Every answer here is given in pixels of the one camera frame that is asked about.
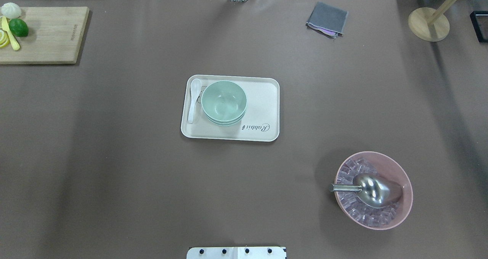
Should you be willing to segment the wooden cutting board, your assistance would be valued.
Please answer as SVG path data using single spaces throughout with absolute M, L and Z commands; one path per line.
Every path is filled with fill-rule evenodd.
M 88 7 L 21 7 L 21 10 L 29 35 L 17 38 L 18 51 L 11 45 L 1 48 L 1 64 L 75 64 L 78 61 Z

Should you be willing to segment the green bowl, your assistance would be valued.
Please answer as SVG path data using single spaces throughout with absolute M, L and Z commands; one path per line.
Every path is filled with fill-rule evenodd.
M 234 120 L 231 120 L 231 121 L 226 121 L 226 122 L 225 122 L 225 121 L 218 121 L 218 120 L 216 120 L 216 119 L 211 118 L 211 117 L 210 117 L 210 116 L 208 116 L 208 115 L 205 115 L 205 116 L 206 116 L 206 118 L 207 118 L 207 119 L 208 119 L 210 122 L 212 122 L 213 124 L 216 124 L 216 125 L 221 125 L 221 126 L 230 126 L 230 125 L 234 125 L 234 124 L 238 123 L 240 120 L 242 120 L 242 118 L 244 117 L 244 115 L 245 115 L 245 114 L 246 114 L 246 113 L 243 113 L 243 114 L 242 114 L 240 117 L 237 117 L 237 118 L 236 118 L 236 119 L 234 119 Z
M 229 80 L 219 80 L 206 87 L 201 104 L 205 115 L 226 122 L 245 113 L 248 101 L 240 85 Z

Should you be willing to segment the grey purple folded cloth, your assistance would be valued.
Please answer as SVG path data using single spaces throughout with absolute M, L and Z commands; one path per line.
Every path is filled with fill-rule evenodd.
M 348 17 L 348 11 L 317 2 L 306 26 L 317 30 L 324 35 L 336 38 L 344 34 L 344 27 Z

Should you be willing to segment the green bowl on tray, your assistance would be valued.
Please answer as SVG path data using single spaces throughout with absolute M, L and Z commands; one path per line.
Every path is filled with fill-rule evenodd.
M 212 122 L 213 124 L 216 124 L 216 125 L 221 125 L 221 126 L 230 126 L 230 125 L 234 125 L 234 124 L 238 123 L 240 120 L 242 120 L 242 118 L 244 117 L 244 115 L 245 115 L 245 114 L 246 114 L 246 113 L 243 113 L 243 114 L 242 114 L 240 117 L 237 117 L 237 118 L 236 118 L 236 119 L 234 119 L 234 120 L 231 120 L 231 121 L 226 121 L 226 122 L 225 122 L 225 121 L 218 121 L 218 120 L 216 120 L 216 119 L 211 118 L 211 117 L 210 117 L 210 116 L 208 116 L 208 115 L 205 115 L 205 116 L 206 116 L 206 118 L 207 118 L 207 119 L 208 119 L 210 122 Z

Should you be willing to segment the white ceramic spoon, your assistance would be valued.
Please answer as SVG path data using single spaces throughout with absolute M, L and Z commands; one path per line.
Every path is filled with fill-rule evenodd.
M 190 106 L 188 113 L 188 123 L 190 124 L 193 124 L 194 121 L 195 106 L 197 103 L 197 99 L 200 96 L 201 90 L 202 82 L 200 81 L 200 79 L 193 79 L 190 85 Z

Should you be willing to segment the white garlic bulb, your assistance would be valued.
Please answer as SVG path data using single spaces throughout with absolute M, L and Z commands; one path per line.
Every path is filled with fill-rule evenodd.
M 1 13 L 8 19 L 15 19 L 22 15 L 22 9 L 14 2 L 7 2 L 2 5 Z

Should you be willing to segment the lemon slices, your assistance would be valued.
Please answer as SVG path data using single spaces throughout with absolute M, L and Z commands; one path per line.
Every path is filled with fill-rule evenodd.
M 10 43 L 8 33 L 4 30 L 0 30 L 0 48 L 4 48 Z

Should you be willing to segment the yellow plastic knife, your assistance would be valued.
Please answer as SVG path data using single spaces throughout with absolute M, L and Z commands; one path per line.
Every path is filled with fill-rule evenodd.
M 7 33 L 11 47 L 15 51 L 20 50 L 19 42 L 16 40 L 15 36 L 11 32 L 10 27 L 8 25 L 7 17 L 5 16 L 2 16 L 2 30 Z

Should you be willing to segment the wooden cup tree stand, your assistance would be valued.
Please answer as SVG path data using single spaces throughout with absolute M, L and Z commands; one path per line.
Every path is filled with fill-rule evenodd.
M 457 0 L 445 0 L 438 8 L 418 8 L 408 16 L 410 30 L 422 40 L 439 42 L 448 36 L 450 24 L 444 13 Z

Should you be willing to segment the metal ice scoop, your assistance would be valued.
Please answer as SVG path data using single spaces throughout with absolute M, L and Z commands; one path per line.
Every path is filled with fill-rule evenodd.
M 403 196 L 401 185 L 373 174 L 356 175 L 351 185 L 331 183 L 331 192 L 356 192 L 357 197 L 373 208 L 384 208 L 394 204 Z

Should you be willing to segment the cream rectangular tray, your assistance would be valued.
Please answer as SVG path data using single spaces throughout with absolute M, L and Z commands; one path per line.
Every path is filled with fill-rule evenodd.
M 202 91 L 219 80 L 230 80 L 240 85 L 248 97 L 243 119 L 229 126 L 212 123 L 205 116 L 200 102 L 195 106 L 194 122 L 188 123 L 191 102 L 191 82 L 200 79 Z M 279 135 L 279 84 L 273 78 L 193 75 L 185 87 L 181 118 L 181 132 L 188 138 L 272 142 Z

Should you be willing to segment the green lime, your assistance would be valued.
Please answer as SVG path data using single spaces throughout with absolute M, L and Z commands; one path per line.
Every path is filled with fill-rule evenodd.
M 22 19 L 11 19 L 8 25 L 12 34 L 16 37 L 27 37 L 29 35 L 29 27 Z

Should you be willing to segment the pink bowl with ice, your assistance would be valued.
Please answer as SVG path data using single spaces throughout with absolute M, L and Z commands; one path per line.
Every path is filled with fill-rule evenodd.
M 387 230 L 402 223 L 413 206 L 413 188 L 404 169 L 382 153 L 363 151 L 349 156 L 335 176 L 334 183 L 351 185 L 359 174 L 373 174 L 401 186 L 399 201 L 383 208 L 373 208 L 361 201 L 357 193 L 339 191 L 335 198 L 352 221 L 373 230 Z

